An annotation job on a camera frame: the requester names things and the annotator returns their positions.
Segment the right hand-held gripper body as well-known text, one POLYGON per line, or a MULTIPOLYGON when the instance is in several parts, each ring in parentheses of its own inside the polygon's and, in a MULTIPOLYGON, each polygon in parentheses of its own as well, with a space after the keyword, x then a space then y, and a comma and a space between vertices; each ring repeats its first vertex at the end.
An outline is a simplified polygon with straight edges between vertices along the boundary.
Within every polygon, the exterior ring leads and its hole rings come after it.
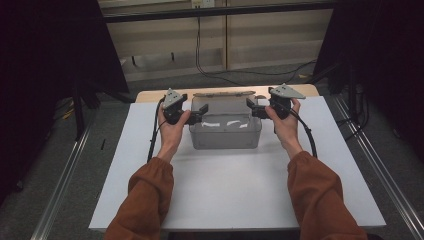
POLYGON ((278 117, 280 119, 285 119, 290 115, 291 100, 305 98, 305 95, 283 83, 273 89, 273 94, 270 95, 269 103, 278 117))

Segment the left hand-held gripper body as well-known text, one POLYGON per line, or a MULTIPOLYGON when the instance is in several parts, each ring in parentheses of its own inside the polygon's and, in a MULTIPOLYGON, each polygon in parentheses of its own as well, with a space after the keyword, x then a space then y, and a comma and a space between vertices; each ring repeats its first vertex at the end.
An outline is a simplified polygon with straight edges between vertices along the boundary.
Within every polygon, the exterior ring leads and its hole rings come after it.
POLYGON ((184 102, 180 100, 181 95, 182 94, 171 88, 169 88, 165 94, 163 114, 166 121, 171 125, 175 125, 183 114, 182 105, 184 102))

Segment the grey transparent plastic box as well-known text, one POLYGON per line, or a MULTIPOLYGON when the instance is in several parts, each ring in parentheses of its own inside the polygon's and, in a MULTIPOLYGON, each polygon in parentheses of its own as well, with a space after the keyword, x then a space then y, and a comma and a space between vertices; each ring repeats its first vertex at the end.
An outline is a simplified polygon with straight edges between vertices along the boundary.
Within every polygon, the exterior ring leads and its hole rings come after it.
POLYGON ((193 147, 204 149, 254 149, 258 146, 262 123, 252 116, 247 106, 253 95, 193 98, 191 109, 199 110, 205 104, 208 111, 202 121, 189 127, 193 147))

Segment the transparent box lid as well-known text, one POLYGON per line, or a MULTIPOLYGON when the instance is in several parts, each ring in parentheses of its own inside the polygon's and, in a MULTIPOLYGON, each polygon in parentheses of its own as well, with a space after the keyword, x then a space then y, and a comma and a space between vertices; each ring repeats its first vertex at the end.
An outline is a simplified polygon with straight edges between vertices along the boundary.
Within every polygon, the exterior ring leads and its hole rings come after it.
POLYGON ((247 100, 251 100, 254 104, 258 103, 255 91, 195 93, 191 109, 197 111, 207 104, 209 115, 250 114, 251 109, 247 106, 247 100))

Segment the person's left hand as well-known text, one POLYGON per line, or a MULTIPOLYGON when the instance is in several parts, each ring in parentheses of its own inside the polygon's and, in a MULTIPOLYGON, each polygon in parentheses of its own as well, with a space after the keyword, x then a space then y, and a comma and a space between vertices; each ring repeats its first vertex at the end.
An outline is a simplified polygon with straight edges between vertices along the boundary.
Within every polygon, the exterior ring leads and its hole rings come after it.
POLYGON ((164 116, 163 107, 160 107, 158 118, 160 121, 161 152, 174 154, 177 151, 182 139, 184 125, 189 117, 190 111, 185 110, 177 123, 170 124, 164 116))

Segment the person's right hand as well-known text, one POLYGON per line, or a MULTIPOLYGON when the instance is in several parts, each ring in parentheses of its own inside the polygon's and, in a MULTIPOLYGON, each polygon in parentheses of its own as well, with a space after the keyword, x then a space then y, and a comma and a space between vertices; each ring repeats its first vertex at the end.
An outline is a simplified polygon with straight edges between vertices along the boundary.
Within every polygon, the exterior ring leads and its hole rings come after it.
POLYGON ((275 132, 282 146, 287 151, 302 149, 298 140, 298 120, 293 116, 280 119, 271 106, 266 106, 265 111, 274 123, 275 132))

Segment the wooden table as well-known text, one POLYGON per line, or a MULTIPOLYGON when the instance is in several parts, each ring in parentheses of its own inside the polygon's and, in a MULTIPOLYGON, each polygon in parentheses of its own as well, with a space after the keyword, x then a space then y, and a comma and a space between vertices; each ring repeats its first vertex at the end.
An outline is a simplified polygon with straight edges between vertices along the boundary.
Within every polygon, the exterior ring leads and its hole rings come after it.
MULTIPOLYGON (((318 96, 319 92, 314 85, 298 84, 291 85, 299 93, 306 97, 318 96)), ((268 86, 247 86, 247 87, 216 87, 216 88, 197 88, 197 89, 177 89, 180 94, 186 94, 191 99, 195 93, 221 93, 221 92, 245 92, 254 91, 257 95, 270 97, 268 86)), ((165 94, 166 90, 142 91, 136 97, 136 103, 157 103, 165 94)))

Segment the white table board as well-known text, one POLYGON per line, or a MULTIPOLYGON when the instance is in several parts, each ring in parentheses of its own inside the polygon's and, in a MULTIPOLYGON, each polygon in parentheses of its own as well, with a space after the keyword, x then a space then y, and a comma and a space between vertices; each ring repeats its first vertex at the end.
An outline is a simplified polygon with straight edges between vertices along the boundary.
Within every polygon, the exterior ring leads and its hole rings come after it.
MULTIPOLYGON (((103 231, 128 191, 131 175, 147 160, 156 106, 135 103, 117 145, 90 229, 103 231)), ((318 158, 341 178, 344 203, 363 227, 385 220, 323 97, 301 102, 301 118, 312 133, 301 133, 307 147, 314 142, 318 158)), ((280 230, 296 227, 287 190, 289 158, 269 120, 262 123, 255 149, 196 150, 188 133, 174 156, 174 190, 162 224, 168 231, 280 230)))

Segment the black horizontal bar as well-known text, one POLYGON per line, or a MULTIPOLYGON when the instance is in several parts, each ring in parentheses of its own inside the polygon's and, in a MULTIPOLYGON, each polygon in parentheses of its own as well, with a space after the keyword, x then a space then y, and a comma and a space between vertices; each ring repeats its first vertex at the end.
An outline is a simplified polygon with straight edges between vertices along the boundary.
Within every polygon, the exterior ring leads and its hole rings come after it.
POLYGON ((314 2, 198 8, 198 9, 169 10, 169 11, 158 11, 158 12, 144 12, 144 13, 106 14, 103 16, 103 19, 106 23, 121 23, 121 22, 136 22, 136 21, 243 15, 243 14, 294 12, 294 11, 332 9, 336 6, 336 4, 337 4, 336 0, 321 0, 321 1, 314 1, 314 2))

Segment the black metal stand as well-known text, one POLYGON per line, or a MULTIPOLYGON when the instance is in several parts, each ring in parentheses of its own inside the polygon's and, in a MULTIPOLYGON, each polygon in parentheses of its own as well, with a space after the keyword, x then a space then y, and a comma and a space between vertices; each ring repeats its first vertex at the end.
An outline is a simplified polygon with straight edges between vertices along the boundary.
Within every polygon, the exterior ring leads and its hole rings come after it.
POLYGON ((97 109, 100 106, 95 83, 89 80, 75 80, 72 88, 72 100, 77 126, 76 141, 79 141, 85 130, 83 104, 86 104, 89 109, 97 109))

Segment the black curtain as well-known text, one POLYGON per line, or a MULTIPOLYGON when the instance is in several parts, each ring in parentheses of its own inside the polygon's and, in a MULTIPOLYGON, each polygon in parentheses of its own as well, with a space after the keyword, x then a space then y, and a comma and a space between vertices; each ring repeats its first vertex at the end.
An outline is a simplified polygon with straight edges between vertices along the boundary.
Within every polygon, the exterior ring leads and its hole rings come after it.
POLYGON ((98 0, 0 0, 0 204, 25 176, 56 103, 128 91, 98 0))
POLYGON ((335 0, 314 72, 356 81, 424 162, 424 0, 335 0))

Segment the white wall socket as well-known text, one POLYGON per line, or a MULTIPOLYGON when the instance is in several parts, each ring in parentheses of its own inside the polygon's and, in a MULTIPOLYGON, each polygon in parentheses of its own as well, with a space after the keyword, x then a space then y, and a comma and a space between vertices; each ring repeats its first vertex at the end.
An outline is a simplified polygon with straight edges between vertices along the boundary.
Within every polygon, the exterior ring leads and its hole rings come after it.
POLYGON ((215 0, 191 0, 193 9, 197 8, 213 8, 215 6, 215 0))

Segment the aluminium floor rail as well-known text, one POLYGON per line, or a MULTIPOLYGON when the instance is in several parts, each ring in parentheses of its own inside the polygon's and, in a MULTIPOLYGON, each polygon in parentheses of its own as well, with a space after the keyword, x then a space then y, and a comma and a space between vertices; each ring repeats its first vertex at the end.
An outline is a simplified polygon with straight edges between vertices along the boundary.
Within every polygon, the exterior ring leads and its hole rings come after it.
POLYGON ((410 233, 415 240, 424 240, 424 223, 419 217, 417 211, 411 205, 410 201, 399 188, 392 175, 389 173, 386 165, 383 163, 383 160, 376 152, 364 131, 359 125, 350 119, 351 115, 349 114, 347 103, 340 96, 335 96, 334 102, 343 118, 347 121, 347 125, 349 126, 355 141, 359 144, 363 153, 367 157, 368 162, 380 179, 380 182, 396 207, 397 212, 408 227, 410 233))
POLYGON ((84 150, 87 139, 91 132, 91 126, 87 126, 79 139, 75 142, 73 149, 67 159, 66 165, 56 184, 56 187, 45 207, 41 218, 30 238, 30 240, 48 240, 54 221, 64 201, 71 178, 84 150))

